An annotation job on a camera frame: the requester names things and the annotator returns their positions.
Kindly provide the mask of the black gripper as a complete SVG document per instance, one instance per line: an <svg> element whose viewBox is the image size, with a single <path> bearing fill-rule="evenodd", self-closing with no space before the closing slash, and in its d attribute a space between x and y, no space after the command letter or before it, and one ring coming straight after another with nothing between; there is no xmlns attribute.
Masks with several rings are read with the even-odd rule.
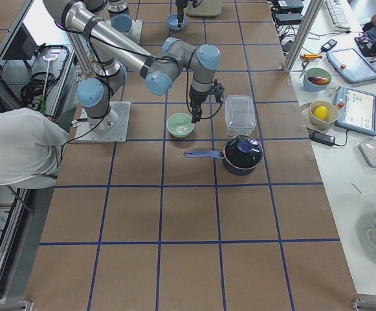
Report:
<svg viewBox="0 0 376 311"><path fill-rule="evenodd" d="M188 104L188 109L192 112L192 123L197 123L202 117L202 103L207 99L208 95L212 90L212 85L208 84L199 89L193 84L189 88L188 96L190 102Z"/></svg>
<svg viewBox="0 0 376 311"><path fill-rule="evenodd" d="M177 27L181 28L184 25L184 9L188 6L188 3L192 2L192 6L196 7L196 0L175 0L177 7Z"/></svg>

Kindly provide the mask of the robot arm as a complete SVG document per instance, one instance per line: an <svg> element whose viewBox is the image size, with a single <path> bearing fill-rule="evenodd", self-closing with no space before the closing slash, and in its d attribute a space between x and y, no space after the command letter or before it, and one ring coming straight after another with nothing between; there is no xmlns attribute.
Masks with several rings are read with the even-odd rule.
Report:
<svg viewBox="0 0 376 311"><path fill-rule="evenodd" d="M213 95L216 102L223 102L225 89L214 78L221 57L216 46L194 47L169 37L162 46L162 56L156 57L90 12L82 1L44 1L43 4L64 30L83 36L108 56L137 71L145 79L147 89L155 95L167 93L182 70L190 70L193 78L188 106L193 123L203 119L201 104L208 96Z"/></svg>
<svg viewBox="0 0 376 311"><path fill-rule="evenodd" d="M133 27L133 20L129 15L127 1L107 1L106 4L111 26L119 32L130 32ZM188 6L188 0L177 0L175 5L177 13L169 15L166 23L170 30L179 31L186 25L184 9Z"/></svg>

